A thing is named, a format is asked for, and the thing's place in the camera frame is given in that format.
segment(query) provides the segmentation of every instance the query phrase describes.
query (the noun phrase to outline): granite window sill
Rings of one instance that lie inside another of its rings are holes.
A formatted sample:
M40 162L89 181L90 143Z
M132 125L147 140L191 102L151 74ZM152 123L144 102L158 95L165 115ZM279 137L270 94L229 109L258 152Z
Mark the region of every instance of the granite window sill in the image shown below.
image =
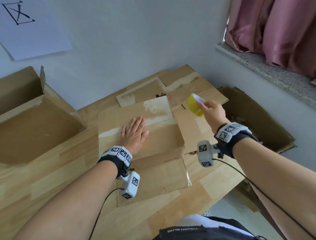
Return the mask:
M316 86L310 84L309 78L282 68L269 66L265 63L263 55L237 52L225 42L217 44L216 50L316 110Z

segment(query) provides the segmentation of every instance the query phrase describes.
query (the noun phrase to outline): person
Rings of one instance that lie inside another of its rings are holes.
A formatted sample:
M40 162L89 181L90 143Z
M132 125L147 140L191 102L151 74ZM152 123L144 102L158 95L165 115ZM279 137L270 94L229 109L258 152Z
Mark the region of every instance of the person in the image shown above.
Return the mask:
M197 102L214 134L230 123L221 105ZM136 154L148 136L145 119L133 119L122 127L120 145ZM258 197L287 239L315 239L316 173L245 137L232 147L234 158L245 175L266 195L288 212L301 227L257 188ZM118 176L113 161L104 160L81 175L48 201L18 231L14 240L89 238L105 197ZM155 239L258 239L242 225L223 219L191 215L175 227L161 230Z

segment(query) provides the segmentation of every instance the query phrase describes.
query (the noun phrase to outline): wire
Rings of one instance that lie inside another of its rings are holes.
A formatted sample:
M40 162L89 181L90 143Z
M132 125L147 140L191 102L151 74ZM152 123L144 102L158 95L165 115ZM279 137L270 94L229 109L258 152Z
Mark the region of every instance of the wire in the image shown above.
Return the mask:
M308 231L305 227L302 226L302 224L300 224L294 217L292 217L287 211L285 211L280 205L278 205L274 200L272 200L267 194L265 194L256 184L254 184L249 178L247 178L241 171L239 171L237 168L233 167L232 165L228 164L227 162L224 162L222 160L213 158L213 160L217 160L220 162L223 162L225 164L227 164L228 166L232 167L233 169L235 169L237 172L239 172L241 175L243 175L244 178L246 178L252 185L254 185L259 192L261 192L267 199L269 199L275 206L277 206L282 212L284 212L290 219L292 219L298 226L301 227L301 229L303 229L312 239L316 240L316 237L314 235L311 234L310 231Z
M104 200L104 202L103 202L103 204L102 204L102 207L101 207L101 209L100 209L99 215L97 216L97 219L96 219L96 221L95 221L95 223L94 223L94 226L93 226L93 229L92 229L92 231L91 231L89 240L91 240L92 234L93 234L94 229L95 229L95 226L97 225L97 222L98 222L98 220L99 220L99 217L100 217L100 214L101 214L101 211L102 211L102 208L103 208L103 205L104 205L105 201L107 200L107 198L110 196L111 193L113 193L115 190L119 190L119 189L124 190L124 188L118 187L118 188L112 190L112 191L106 196L106 198L105 198L105 200Z

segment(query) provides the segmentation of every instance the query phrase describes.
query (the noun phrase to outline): forearm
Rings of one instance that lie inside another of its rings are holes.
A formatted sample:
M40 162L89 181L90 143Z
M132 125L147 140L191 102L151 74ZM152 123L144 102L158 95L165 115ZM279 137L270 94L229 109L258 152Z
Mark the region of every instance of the forearm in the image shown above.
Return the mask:
M264 193L316 235L316 173L244 138L233 148L234 158L246 176ZM289 239L309 239L289 217L264 197L257 195Z
M14 240L87 240L118 170L102 161L47 202Z

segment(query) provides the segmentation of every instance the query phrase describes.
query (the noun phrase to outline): wooden table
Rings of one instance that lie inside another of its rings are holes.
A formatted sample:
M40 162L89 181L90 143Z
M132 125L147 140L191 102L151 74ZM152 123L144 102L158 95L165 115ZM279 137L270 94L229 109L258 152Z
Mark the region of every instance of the wooden table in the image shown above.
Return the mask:
M51 197L97 162L98 113L120 107L116 96L122 89L79 110L87 129L24 166L0 165L0 236L12 239L25 222ZM204 118L196 119L205 139L216 142ZM234 159L225 161L240 169ZM201 214L243 177L226 164L203 168L197 155L185 155L192 186L155 198L117 207L115 194L106 201L93 240L152 239L160 228L175 224L183 216Z

